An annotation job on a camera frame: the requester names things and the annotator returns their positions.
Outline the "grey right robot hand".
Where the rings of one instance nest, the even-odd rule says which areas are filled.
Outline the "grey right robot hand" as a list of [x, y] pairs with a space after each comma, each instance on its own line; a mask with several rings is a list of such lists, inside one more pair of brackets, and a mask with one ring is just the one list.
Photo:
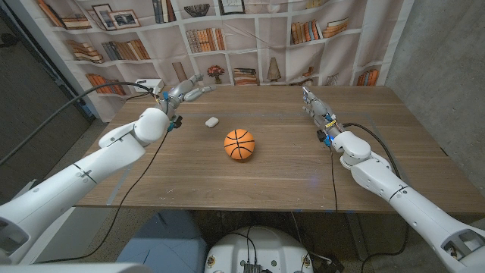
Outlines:
[[342, 130], [331, 107], [319, 99], [307, 86], [303, 86], [302, 91], [305, 103], [302, 109], [314, 120], [317, 128], [322, 130], [329, 140], [333, 140]]

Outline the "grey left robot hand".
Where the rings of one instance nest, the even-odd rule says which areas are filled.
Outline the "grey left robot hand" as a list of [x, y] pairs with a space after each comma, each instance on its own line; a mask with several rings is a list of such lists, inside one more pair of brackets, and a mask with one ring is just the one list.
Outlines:
[[202, 95], [217, 89], [215, 85], [196, 87], [197, 83], [202, 80], [202, 74], [195, 74], [188, 80], [184, 80], [177, 86], [171, 88], [168, 92], [161, 93], [157, 97], [156, 107], [162, 110], [169, 118], [172, 118], [177, 108], [183, 102], [194, 102]]

